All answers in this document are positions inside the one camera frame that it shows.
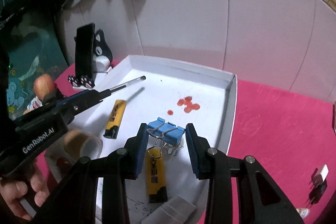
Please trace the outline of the person's left hand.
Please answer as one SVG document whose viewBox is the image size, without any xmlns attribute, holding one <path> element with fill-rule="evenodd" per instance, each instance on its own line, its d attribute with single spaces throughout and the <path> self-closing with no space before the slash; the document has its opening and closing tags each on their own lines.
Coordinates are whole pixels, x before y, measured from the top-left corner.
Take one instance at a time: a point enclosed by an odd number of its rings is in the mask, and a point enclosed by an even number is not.
<svg viewBox="0 0 336 224">
<path fill-rule="evenodd" d="M 30 187 L 34 191 L 34 202 L 41 207 L 50 195 L 47 181 L 38 167 L 38 158 L 32 165 L 33 174 L 30 179 Z M 1 196 L 12 213 L 21 222 L 31 221 L 33 217 L 21 204 L 21 200 L 27 194 L 29 187 L 24 181 L 13 180 L 11 178 L 1 178 Z"/>
</svg>

